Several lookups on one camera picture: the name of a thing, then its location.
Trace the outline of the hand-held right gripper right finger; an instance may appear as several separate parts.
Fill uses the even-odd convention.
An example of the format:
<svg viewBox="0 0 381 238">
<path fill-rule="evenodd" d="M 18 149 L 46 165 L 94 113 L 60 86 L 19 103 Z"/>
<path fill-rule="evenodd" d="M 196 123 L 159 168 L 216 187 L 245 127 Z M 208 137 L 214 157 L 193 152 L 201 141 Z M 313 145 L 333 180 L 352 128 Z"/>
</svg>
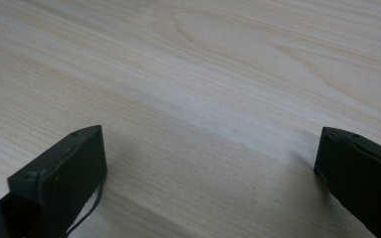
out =
<svg viewBox="0 0 381 238">
<path fill-rule="evenodd" d="M 314 173 L 329 192 L 381 238 L 381 146 L 358 134 L 324 127 Z"/>
</svg>

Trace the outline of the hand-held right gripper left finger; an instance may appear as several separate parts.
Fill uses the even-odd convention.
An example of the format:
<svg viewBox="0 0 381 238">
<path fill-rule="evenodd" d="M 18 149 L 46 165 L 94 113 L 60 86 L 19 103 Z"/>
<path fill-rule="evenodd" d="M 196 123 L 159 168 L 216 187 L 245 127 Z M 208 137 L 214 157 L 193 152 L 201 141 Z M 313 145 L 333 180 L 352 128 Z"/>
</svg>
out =
<svg viewBox="0 0 381 238">
<path fill-rule="evenodd" d="M 107 175 L 102 127 L 74 131 L 8 177 L 10 238 L 67 238 Z"/>
</svg>

